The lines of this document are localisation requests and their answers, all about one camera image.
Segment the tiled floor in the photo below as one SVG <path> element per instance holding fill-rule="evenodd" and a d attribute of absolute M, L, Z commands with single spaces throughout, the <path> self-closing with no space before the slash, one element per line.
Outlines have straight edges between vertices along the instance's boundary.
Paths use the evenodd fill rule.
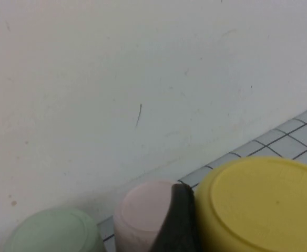
<path fill-rule="evenodd" d="M 280 156 L 307 164 L 307 111 L 180 179 L 193 189 L 219 165 L 243 156 Z M 112 217 L 99 224 L 108 252 L 115 251 Z"/>

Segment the yellow cup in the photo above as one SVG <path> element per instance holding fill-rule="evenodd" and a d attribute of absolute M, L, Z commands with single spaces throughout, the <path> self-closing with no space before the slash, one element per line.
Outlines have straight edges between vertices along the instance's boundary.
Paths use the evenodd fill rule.
<path fill-rule="evenodd" d="M 197 188 L 204 252 L 307 251 L 307 165 L 247 157 L 214 169 Z"/>

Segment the pink cup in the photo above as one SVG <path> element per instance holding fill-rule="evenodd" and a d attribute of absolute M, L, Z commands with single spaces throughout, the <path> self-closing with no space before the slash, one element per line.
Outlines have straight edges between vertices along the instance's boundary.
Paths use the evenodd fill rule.
<path fill-rule="evenodd" d="M 148 252 L 168 213 L 175 182 L 149 181 L 132 189 L 114 213 L 117 252 Z"/>

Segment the mint green container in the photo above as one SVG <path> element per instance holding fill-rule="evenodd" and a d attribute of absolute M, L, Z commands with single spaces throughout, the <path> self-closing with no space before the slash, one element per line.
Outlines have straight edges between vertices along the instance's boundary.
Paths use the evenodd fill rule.
<path fill-rule="evenodd" d="M 76 209 L 50 209 L 26 219 L 5 252 L 106 252 L 94 220 Z"/>

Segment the white wall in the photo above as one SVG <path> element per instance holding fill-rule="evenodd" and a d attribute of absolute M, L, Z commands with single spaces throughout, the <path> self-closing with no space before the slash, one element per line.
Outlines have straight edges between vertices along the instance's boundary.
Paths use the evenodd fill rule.
<path fill-rule="evenodd" d="M 1 0 L 0 251 L 36 211 L 100 221 L 305 109 L 307 0 Z"/>

